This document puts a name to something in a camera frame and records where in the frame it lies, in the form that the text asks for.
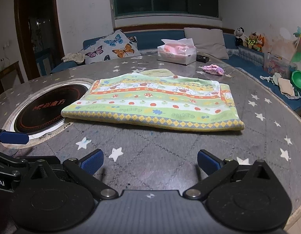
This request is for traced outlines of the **colourful patterned child garment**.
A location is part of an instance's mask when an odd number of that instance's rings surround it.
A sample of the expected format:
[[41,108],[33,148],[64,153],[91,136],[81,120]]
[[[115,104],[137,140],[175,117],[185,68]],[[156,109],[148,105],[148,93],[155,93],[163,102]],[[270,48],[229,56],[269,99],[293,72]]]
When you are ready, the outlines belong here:
[[241,131],[230,87],[214,80],[131,72],[94,81],[67,118],[192,132]]

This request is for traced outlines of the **orange fox plush toy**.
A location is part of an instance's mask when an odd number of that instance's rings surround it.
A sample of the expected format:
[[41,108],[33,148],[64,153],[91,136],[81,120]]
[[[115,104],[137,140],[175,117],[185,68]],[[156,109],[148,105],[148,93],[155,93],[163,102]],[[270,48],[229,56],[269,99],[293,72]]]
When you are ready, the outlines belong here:
[[253,46],[253,48],[254,48],[254,50],[256,50],[258,52],[262,52],[264,44],[265,44],[265,37],[260,34],[259,37],[257,38],[257,42]]

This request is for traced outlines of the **yellow bear plush toy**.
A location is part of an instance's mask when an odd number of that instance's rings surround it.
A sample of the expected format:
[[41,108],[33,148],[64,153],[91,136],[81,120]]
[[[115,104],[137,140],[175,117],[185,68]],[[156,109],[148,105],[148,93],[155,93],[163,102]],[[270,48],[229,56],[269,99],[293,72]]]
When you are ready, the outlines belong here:
[[254,45],[257,43],[258,35],[256,32],[252,32],[249,37],[247,37],[244,41],[244,46],[252,49]]

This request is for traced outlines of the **green plastic bowl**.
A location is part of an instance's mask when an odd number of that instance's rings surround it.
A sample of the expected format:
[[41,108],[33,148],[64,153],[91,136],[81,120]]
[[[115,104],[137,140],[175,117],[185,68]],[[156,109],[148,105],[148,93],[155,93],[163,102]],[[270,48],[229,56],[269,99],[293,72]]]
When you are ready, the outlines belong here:
[[301,71],[300,70],[296,70],[296,71],[292,72],[291,83],[293,84],[293,86],[295,88],[297,88],[298,90],[301,91]]

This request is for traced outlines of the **panda plush toy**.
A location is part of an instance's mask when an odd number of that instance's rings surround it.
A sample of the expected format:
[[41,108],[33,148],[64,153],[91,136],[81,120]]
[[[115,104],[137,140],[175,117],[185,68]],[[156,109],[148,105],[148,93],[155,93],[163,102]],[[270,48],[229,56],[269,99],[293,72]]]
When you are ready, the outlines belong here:
[[246,36],[245,36],[245,31],[242,27],[238,27],[235,32],[235,45],[238,46],[243,46],[243,43],[246,41]]

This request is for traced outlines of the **pink hair scrunchie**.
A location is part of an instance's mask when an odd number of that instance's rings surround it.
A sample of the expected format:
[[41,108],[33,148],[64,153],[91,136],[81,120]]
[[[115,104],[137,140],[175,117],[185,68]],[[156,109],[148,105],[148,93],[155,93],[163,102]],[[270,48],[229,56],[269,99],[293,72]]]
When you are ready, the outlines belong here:
[[219,67],[218,65],[208,65],[208,66],[203,66],[202,67],[203,71],[207,74],[212,74],[212,75],[218,75],[218,76],[223,76],[224,75],[224,70]]

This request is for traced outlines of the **wooden side table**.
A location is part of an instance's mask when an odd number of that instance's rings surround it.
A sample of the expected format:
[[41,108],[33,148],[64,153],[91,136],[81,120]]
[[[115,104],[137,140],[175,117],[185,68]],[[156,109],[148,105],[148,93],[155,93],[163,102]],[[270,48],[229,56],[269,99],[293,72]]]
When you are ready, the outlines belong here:
[[19,62],[17,61],[0,71],[0,95],[5,92],[4,85],[2,83],[2,79],[4,79],[5,77],[8,77],[11,74],[17,75],[17,78],[19,79],[20,84],[25,83],[24,78],[21,73],[21,70],[20,70]]

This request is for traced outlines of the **clear plastic toy box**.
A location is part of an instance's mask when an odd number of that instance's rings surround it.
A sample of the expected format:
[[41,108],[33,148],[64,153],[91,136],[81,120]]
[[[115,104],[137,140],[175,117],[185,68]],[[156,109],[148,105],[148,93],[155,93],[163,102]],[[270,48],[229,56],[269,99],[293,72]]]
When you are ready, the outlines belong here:
[[269,74],[279,73],[282,78],[290,79],[292,72],[297,70],[297,65],[289,62],[282,56],[265,53],[263,69]]

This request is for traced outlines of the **small black box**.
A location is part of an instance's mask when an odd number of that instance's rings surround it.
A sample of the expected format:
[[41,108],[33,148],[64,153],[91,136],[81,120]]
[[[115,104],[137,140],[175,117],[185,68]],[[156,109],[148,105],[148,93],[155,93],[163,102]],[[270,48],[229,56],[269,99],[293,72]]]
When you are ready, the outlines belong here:
[[197,54],[196,55],[196,60],[199,61],[199,62],[202,62],[202,63],[207,63],[210,60],[210,58],[206,57],[206,56],[203,56],[203,55],[200,55],[200,54]]

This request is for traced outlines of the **butterfly print pillow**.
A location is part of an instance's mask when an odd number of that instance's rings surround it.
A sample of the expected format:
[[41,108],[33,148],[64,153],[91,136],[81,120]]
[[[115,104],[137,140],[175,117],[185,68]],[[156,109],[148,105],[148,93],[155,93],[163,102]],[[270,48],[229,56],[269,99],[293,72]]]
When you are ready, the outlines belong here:
[[87,45],[80,53],[85,56],[86,64],[140,56],[134,43],[121,30]]

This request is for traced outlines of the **grey cushion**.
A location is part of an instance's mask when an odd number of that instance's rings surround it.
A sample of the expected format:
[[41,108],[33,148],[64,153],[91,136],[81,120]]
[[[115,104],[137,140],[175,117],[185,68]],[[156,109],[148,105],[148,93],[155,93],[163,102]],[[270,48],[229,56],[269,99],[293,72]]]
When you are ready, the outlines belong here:
[[199,53],[206,53],[220,60],[229,59],[222,30],[185,27],[184,34],[187,39],[193,40]]

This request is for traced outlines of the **dark wooden door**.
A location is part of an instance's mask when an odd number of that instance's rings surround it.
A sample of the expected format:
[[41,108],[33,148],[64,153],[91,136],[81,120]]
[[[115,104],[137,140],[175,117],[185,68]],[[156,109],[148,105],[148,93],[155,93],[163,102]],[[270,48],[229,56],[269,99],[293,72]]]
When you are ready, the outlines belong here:
[[56,0],[14,0],[14,18],[28,80],[49,75],[64,56]]

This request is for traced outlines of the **built-in induction cooker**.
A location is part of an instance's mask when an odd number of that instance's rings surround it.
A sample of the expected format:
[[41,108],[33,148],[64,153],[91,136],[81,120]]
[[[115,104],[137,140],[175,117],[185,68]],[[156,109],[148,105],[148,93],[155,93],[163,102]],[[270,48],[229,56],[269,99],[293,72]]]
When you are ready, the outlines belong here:
[[10,116],[5,130],[26,133],[30,139],[51,132],[64,123],[61,110],[79,100],[89,89],[85,82],[70,82],[49,89],[19,104],[14,115]]

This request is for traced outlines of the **colourful paper pinwheel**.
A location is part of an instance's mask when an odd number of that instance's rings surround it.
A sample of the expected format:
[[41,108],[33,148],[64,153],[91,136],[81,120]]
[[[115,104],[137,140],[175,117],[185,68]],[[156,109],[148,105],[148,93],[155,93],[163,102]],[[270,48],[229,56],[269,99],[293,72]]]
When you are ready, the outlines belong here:
[[291,62],[300,62],[301,61],[301,27],[297,27],[297,31],[293,33],[297,38],[294,42],[295,51],[291,58]]

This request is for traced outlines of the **beige crumpled cloth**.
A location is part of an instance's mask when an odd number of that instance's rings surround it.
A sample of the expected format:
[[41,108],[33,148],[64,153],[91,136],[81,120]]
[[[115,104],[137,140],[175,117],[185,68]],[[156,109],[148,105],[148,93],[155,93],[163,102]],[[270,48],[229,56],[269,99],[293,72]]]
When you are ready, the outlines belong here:
[[85,60],[85,55],[78,52],[78,53],[68,53],[61,59],[63,62],[70,62],[73,61],[77,64],[81,64]]

